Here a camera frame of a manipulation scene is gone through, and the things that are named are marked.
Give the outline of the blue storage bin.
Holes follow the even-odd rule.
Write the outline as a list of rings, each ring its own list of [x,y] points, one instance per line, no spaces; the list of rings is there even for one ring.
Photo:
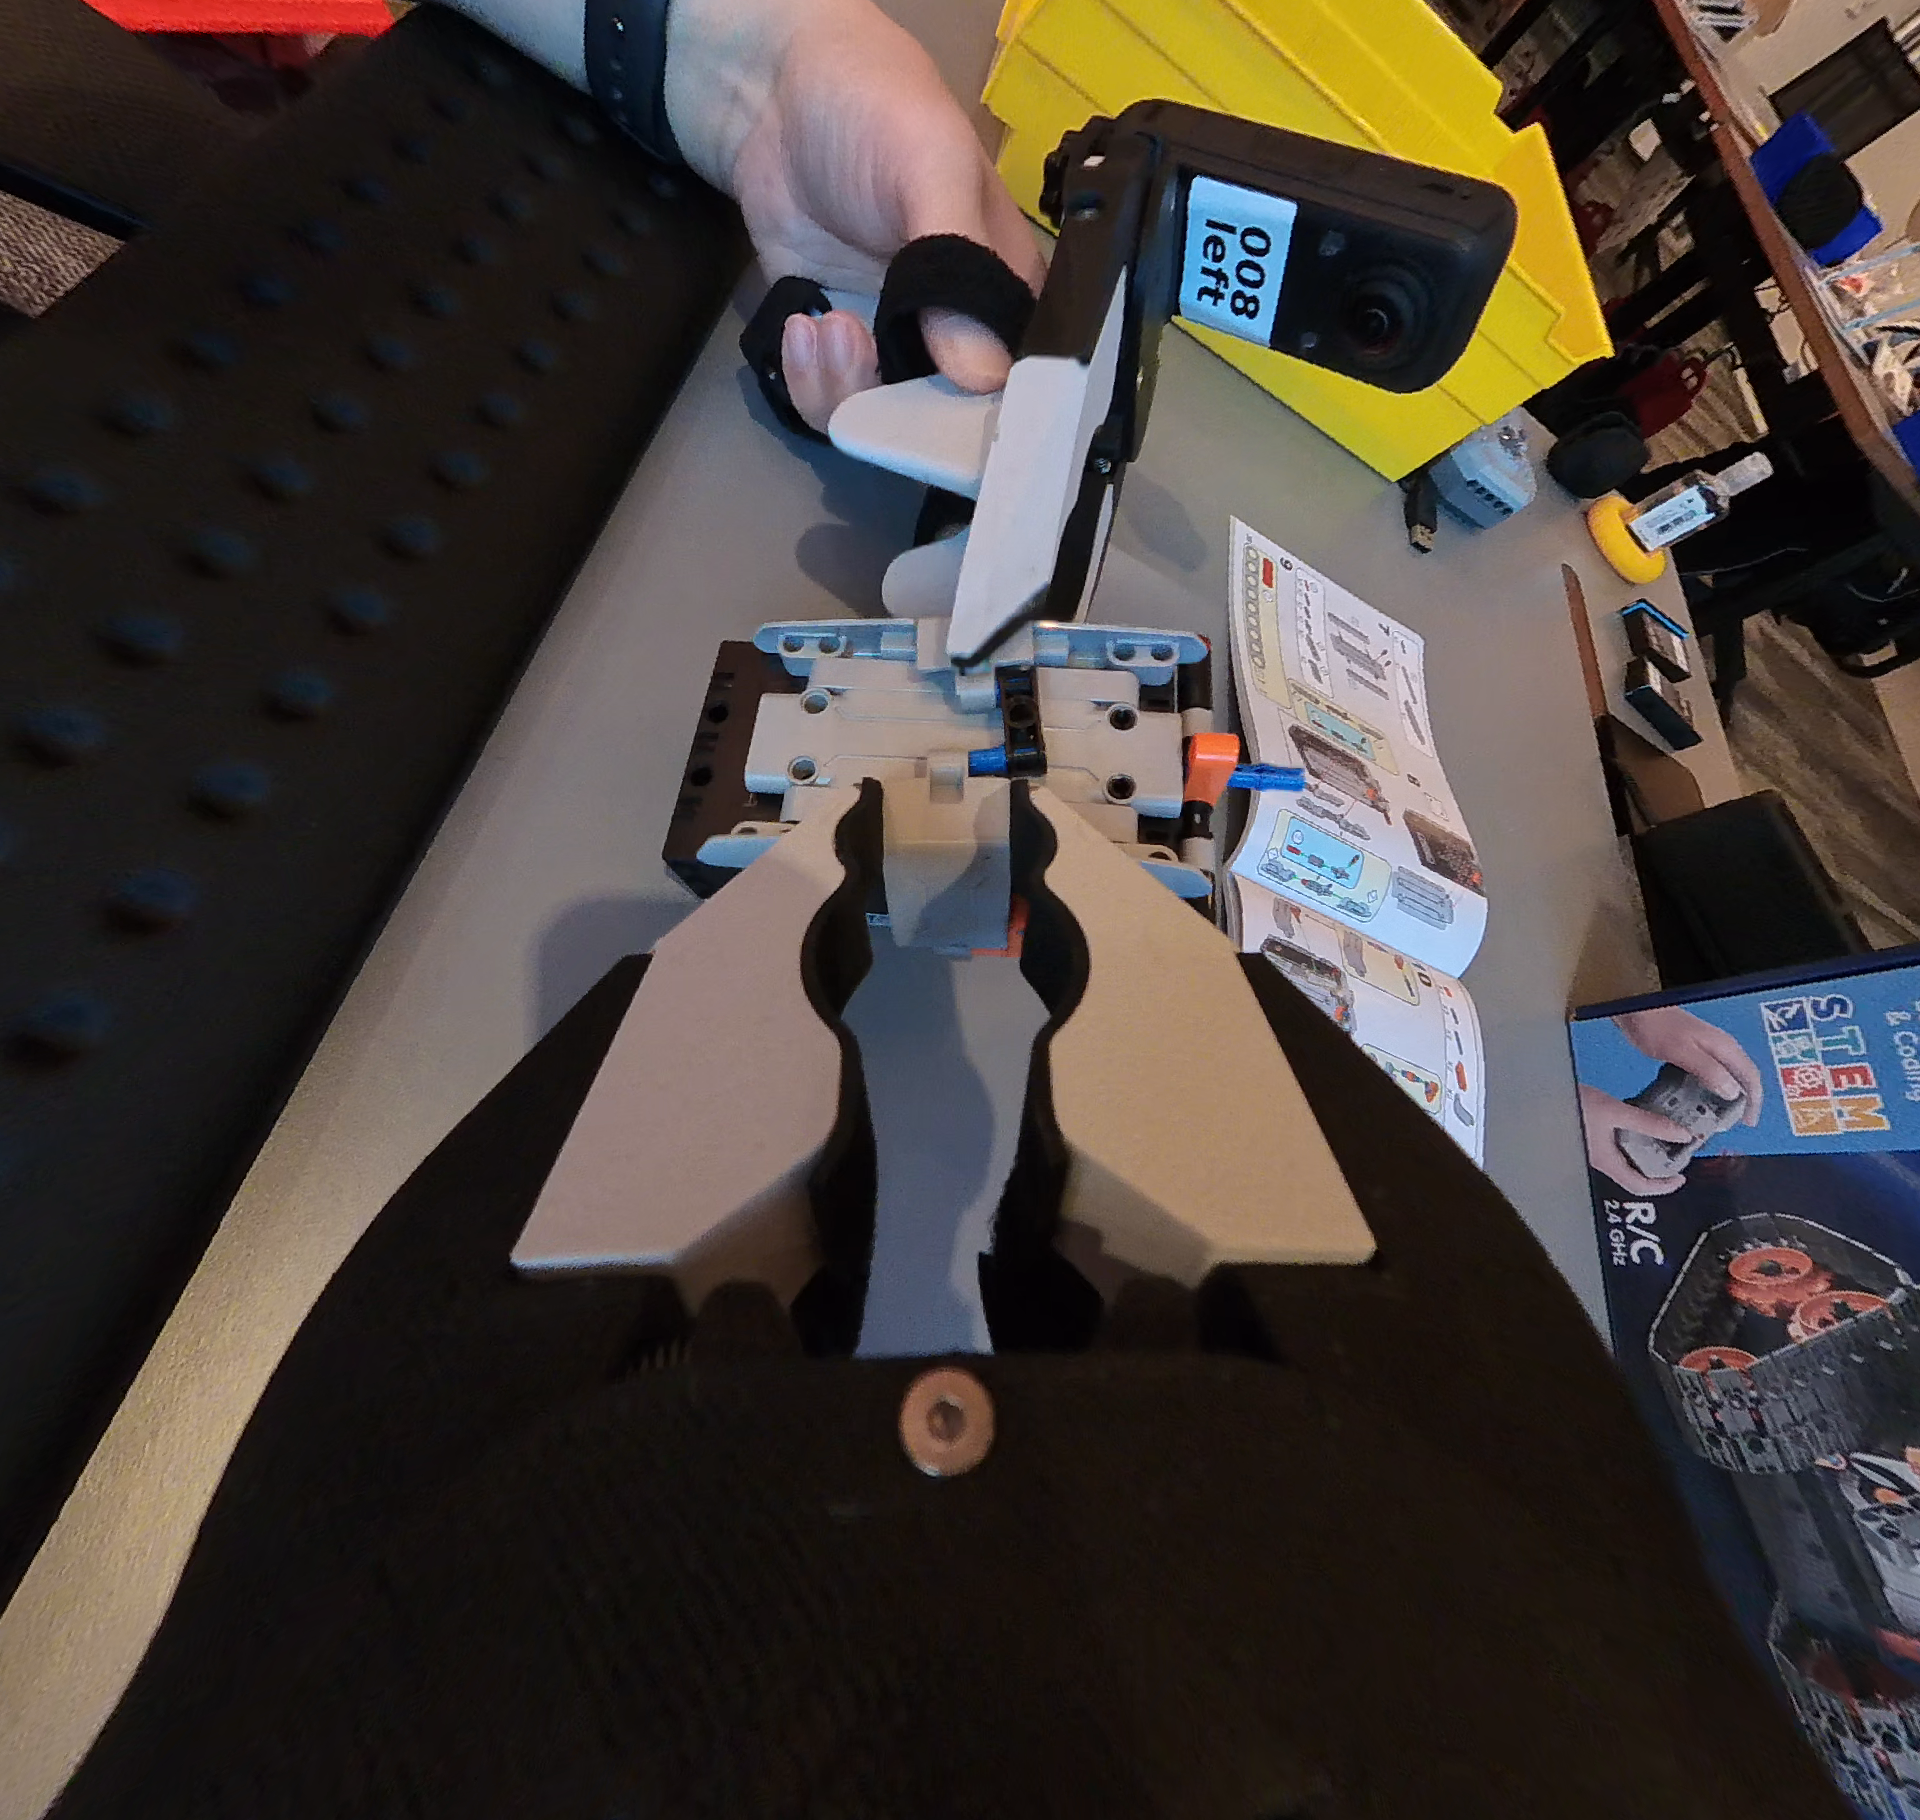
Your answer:
[[[1859,178],[1810,113],[1789,117],[1749,161],[1780,224],[1818,265],[1849,261],[1880,238]]]

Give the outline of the black round pouch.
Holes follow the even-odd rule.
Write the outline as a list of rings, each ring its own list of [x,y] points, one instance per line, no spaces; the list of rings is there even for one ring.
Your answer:
[[[1620,411],[1593,414],[1557,435],[1548,454],[1548,472],[1571,498],[1597,501],[1626,489],[1649,465],[1649,441],[1637,421]]]

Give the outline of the small black device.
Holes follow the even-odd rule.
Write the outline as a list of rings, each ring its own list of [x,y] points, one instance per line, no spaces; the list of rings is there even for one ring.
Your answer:
[[[1626,644],[1624,703],[1672,748],[1702,742],[1686,684],[1695,678],[1693,634],[1665,608],[1636,599],[1619,610]]]

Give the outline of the small black blue connector piece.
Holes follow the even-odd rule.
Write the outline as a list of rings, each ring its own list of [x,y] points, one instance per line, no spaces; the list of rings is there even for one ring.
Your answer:
[[[1041,781],[1049,772],[1038,675],[1032,668],[996,668],[1001,748],[968,754],[971,778]]]

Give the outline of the grey desk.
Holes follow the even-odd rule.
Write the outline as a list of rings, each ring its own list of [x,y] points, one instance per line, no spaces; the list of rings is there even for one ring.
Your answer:
[[[406,896],[198,1255],[4,1613],[4,1816],[40,1816],[128,1688],[242,1432],[329,1277],[535,1043],[692,900],[659,857],[715,644],[859,606],[913,493],[761,417],[727,314],[639,460]],[[1565,503],[1405,547],[1398,499],[1192,343],[1170,346],[1104,608],[1200,627],[1231,516],[1427,637],[1459,799],[1493,836],[1470,973],[1494,1057],[1486,1166],[1600,1323],[1567,1009],[1644,992],[1574,656]]]

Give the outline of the blue robot kit box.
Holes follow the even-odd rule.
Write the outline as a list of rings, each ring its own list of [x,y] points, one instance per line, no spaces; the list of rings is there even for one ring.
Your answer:
[[[1617,1359],[1859,1816],[1919,1811],[1917,949],[1571,1019]]]

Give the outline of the grey building block robot model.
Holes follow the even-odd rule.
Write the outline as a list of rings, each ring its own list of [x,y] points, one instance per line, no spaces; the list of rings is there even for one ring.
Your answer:
[[[1213,811],[1187,799],[1187,758],[1215,728],[1206,637],[1090,623],[1033,626],[995,668],[961,672],[941,618],[768,626],[719,646],[662,859],[715,896],[826,807],[882,791],[868,914],[896,941],[964,958],[1018,949],[1010,783],[971,778],[1001,748],[996,668],[1038,675],[1049,772],[1033,781],[1213,916]]]

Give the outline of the grey battery box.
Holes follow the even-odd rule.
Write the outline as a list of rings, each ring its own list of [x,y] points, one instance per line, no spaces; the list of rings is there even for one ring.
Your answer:
[[[1540,493],[1540,476],[1523,417],[1504,416],[1458,441],[1427,463],[1427,480],[1439,506],[1476,530],[1525,511]]]

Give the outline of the black perforated board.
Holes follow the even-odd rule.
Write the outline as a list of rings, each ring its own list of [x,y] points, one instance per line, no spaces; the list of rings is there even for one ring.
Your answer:
[[[743,271],[420,9],[4,348],[4,1589]]]

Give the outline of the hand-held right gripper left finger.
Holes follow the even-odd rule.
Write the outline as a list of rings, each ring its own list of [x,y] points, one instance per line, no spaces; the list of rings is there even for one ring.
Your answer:
[[[687,1306],[766,1283],[857,1337],[877,1139],[843,1021],[872,969],[881,787],[831,789],[652,957],[513,1253],[530,1275],[666,1275]]]

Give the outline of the red container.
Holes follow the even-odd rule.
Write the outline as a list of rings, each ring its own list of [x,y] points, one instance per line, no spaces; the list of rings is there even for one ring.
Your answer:
[[[1713,373],[1713,355],[1660,348],[1620,384],[1626,411],[1646,441],[1680,423]]]

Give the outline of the black wristband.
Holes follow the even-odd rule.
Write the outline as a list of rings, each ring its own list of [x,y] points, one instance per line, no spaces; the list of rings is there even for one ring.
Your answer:
[[[673,0],[588,0],[586,65],[599,109],[654,161],[685,169],[664,102]]]

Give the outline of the yellow tape roll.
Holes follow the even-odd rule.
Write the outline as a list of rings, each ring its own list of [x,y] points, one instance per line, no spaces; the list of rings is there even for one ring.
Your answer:
[[[1624,586],[1653,586],[1666,571],[1666,553],[1639,544],[1629,524],[1634,503],[1610,492],[1588,506],[1589,538],[1600,558]]]

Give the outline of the open instruction manual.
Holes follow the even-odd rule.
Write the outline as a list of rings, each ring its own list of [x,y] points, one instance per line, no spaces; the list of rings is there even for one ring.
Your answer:
[[[1305,775],[1245,797],[1228,934],[1481,1162],[1486,1066],[1458,977],[1488,904],[1434,742],[1426,644],[1244,521],[1228,616],[1245,748]]]

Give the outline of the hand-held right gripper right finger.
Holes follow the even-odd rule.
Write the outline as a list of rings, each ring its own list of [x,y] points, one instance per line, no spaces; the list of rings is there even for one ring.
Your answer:
[[[990,1310],[1099,1310],[1099,1275],[1200,1285],[1231,1262],[1369,1262],[1375,1236],[1235,947],[1075,807],[1013,787],[1022,973],[1045,1002]]]

